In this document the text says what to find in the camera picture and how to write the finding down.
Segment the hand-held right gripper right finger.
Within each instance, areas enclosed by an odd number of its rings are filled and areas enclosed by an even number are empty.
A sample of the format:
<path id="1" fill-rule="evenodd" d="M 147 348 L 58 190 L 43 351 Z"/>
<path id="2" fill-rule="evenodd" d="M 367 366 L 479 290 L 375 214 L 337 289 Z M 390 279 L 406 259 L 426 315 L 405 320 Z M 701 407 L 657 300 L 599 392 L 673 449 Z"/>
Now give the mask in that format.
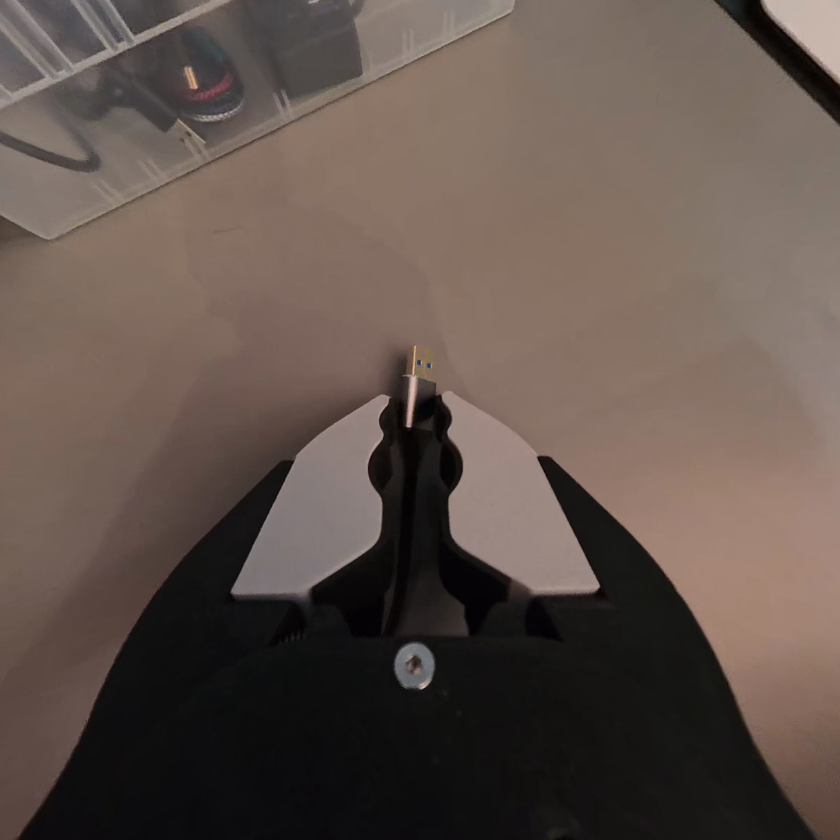
<path id="1" fill-rule="evenodd" d="M 439 398 L 438 441 L 438 568 L 466 614 L 600 591 L 537 452 L 519 434 L 449 391 Z"/>

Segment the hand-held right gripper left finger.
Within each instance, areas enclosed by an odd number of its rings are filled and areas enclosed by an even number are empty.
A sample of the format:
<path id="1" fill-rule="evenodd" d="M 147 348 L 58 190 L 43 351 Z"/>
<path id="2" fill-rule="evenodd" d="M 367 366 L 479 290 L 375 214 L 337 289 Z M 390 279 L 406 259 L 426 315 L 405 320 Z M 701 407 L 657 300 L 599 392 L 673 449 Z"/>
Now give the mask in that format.
<path id="1" fill-rule="evenodd" d="M 397 555 L 397 409 L 378 395 L 294 458 L 238 574 L 238 601 L 382 606 Z"/>

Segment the black USB cable grey plug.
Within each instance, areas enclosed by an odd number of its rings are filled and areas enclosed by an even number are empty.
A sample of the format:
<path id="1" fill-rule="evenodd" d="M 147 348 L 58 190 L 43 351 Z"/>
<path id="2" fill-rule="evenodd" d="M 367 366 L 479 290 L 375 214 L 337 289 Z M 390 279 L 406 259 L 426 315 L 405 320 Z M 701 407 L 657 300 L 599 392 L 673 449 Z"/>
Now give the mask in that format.
<path id="1" fill-rule="evenodd" d="M 434 436 L 437 384 L 434 354 L 414 345 L 406 354 L 395 407 L 385 434 L 388 476 L 383 495 L 383 527 L 390 541 L 391 578 L 384 595 L 382 635 L 392 637 L 406 614 L 415 562 L 418 496 L 422 466 Z"/>

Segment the clear plastic bin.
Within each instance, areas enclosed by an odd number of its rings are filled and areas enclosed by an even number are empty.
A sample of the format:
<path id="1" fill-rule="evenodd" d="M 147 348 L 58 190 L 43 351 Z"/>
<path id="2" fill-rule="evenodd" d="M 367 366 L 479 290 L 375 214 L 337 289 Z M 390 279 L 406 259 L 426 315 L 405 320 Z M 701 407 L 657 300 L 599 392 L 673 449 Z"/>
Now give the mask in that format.
<path id="1" fill-rule="evenodd" d="M 57 239 L 515 7 L 364 2 L 362 76 L 290 100 L 273 4 L 2 2 L 2 220 Z"/>

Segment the dark flat slab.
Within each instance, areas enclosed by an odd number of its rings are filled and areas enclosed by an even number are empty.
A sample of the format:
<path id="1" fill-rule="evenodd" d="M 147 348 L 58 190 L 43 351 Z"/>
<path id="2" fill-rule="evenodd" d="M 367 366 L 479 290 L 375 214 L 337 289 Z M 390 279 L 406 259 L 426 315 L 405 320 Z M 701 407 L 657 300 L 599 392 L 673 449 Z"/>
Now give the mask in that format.
<path id="1" fill-rule="evenodd" d="M 839 85 L 787 31 L 775 23 L 760 1 L 716 1 L 820 108 L 839 124 Z"/>

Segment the white rounded board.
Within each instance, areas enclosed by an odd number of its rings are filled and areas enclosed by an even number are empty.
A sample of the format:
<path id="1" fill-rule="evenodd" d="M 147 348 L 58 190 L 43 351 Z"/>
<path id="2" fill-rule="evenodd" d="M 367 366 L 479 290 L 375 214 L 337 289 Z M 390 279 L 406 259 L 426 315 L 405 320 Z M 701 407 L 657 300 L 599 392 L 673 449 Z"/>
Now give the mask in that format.
<path id="1" fill-rule="evenodd" d="M 763 11 L 832 82 L 839 83 L 839 2 L 761 1 Z"/>

